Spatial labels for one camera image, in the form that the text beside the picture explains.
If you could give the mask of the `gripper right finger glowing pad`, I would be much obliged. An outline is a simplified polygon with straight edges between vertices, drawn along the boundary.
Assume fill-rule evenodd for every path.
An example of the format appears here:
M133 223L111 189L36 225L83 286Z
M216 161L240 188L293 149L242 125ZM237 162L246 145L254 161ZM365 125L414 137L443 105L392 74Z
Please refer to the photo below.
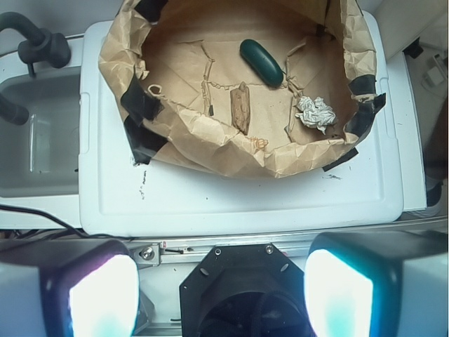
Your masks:
M317 336L447 336L448 235L323 232L304 298Z

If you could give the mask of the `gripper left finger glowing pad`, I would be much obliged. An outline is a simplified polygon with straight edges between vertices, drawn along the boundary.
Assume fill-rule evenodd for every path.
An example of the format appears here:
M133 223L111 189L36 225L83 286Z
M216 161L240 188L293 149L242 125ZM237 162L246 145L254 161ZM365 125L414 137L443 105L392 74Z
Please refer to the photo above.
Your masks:
M138 302L119 240L1 240L2 336L131 336Z

